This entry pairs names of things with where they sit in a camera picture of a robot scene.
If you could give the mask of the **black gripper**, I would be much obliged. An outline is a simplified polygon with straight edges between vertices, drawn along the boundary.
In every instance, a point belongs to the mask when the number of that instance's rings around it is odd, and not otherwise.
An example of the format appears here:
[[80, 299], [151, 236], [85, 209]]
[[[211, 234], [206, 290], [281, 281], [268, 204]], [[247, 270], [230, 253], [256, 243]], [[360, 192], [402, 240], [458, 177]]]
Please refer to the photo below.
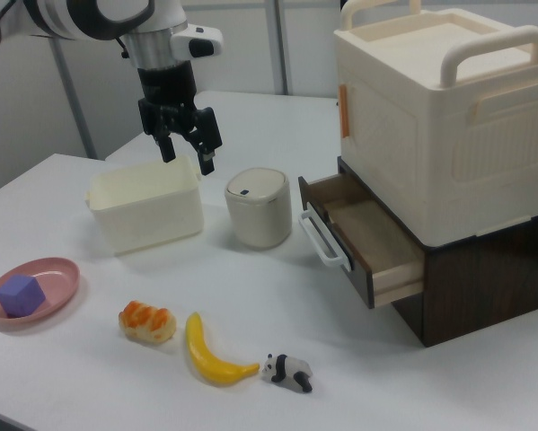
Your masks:
[[194, 103], [197, 92], [190, 61], [162, 69], [137, 70], [143, 91], [138, 101], [142, 127], [169, 163], [176, 158], [170, 134], [190, 136], [198, 154], [202, 175], [215, 170], [216, 150], [223, 144], [212, 108], [198, 110]]

